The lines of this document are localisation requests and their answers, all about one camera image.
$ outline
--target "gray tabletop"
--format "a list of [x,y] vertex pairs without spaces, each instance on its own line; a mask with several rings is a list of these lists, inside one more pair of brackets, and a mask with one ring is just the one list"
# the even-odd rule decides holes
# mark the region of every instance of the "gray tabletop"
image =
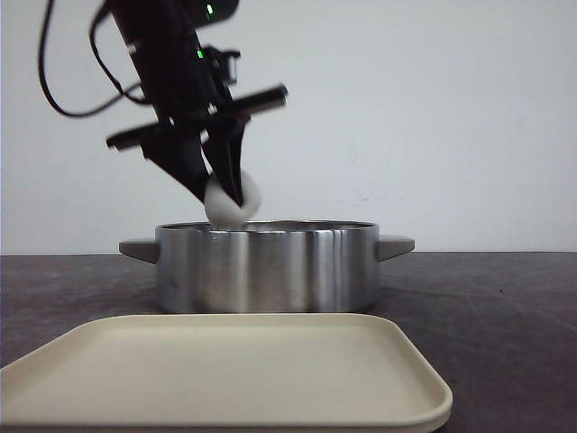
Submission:
[[[89,320],[159,313],[154,267],[117,255],[2,258],[1,364]],[[577,431],[577,253],[411,253],[369,314],[453,389],[439,432]]]

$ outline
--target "black cable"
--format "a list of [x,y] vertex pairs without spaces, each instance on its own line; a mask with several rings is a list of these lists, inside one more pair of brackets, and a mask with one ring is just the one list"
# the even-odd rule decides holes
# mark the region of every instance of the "black cable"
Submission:
[[[119,95],[109,99],[108,101],[104,102],[104,104],[97,106],[96,108],[93,108],[91,110],[74,113],[74,112],[70,112],[68,110],[65,110],[64,108],[59,106],[58,103],[52,97],[52,94],[50,93],[48,83],[46,82],[46,73],[44,70],[44,52],[46,51],[46,39],[48,37],[48,30],[50,27],[50,18],[52,15],[52,8],[53,7],[54,7],[54,0],[48,0],[46,3],[46,10],[44,12],[44,19],[42,22],[42,29],[41,29],[40,45],[38,48],[38,78],[40,80],[42,92],[44,93],[44,96],[46,97],[46,99],[48,100],[48,102],[50,103],[52,108],[54,108],[56,111],[58,111],[61,115],[65,115],[67,117],[89,117],[91,115],[95,115],[97,113],[100,113],[100,112],[106,110],[112,104],[114,104],[114,103],[118,102],[120,99],[122,99],[124,97],[124,94],[119,94]],[[132,84],[124,92],[129,92],[129,91],[134,90],[135,88],[137,88],[139,86],[140,86],[140,83]]]
[[112,72],[110,72],[110,69],[108,69],[108,67],[105,65],[105,63],[102,61],[100,57],[98,47],[96,46],[96,29],[98,28],[98,25],[100,25],[104,21],[106,16],[110,13],[110,9],[108,8],[107,3],[108,3],[107,1],[103,2],[102,6],[96,13],[94,19],[92,20],[92,24],[90,25],[90,48],[92,49],[92,53],[94,54],[94,57],[96,57],[96,61],[100,65],[100,68],[102,68],[108,79],[110,79],[110,82],[112,83],[114,88],[118,90],[118,93],[124,95],[125,97],[135,102],[136,104],[149,105],[150,102],[148,102],[145,97],[133,97],[128,93],[127,90],[124,90],[120,84],[120,81],[118,81],[114,77],[114,75],[112,75]]

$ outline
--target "white wall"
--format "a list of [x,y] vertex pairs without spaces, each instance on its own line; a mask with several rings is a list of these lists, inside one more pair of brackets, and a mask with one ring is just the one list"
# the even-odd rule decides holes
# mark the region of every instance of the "white wall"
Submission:
[[[113,94],[88,49],[98,4],[56,3],[47,67],[71,109]],[[43,7],[2,2],[3,253],[115,253],[158,224],[204,220],[140,150],[105,147],[151,110],[69,120],[44,101]],[[421,251],[575,251],[576,22],[574,0],[242,0],[200,37],[242,52],[235,94],[288,87],[288,107],[245,135],[257,217],[375,221]],[[132,82],[114,23],[99,40]]]

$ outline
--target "stainless steel pot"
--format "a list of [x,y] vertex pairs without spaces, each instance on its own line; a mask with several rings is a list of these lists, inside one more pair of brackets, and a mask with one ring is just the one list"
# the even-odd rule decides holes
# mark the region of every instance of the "stainless steel pot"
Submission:
[[414,248],[346,221],[255,221],[236,231],[178,224],[158,226],[155,240],[120,243],[121,253],[156,263],[159,303],[177,313],[365,309],[378,262]]

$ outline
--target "beige tray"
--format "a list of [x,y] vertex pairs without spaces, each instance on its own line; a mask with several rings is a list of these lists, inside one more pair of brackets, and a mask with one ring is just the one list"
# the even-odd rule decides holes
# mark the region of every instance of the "beige tray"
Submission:
[[106,318],[1,374],[5,425],[421,433],[453,401],[395,324],[359,314]]

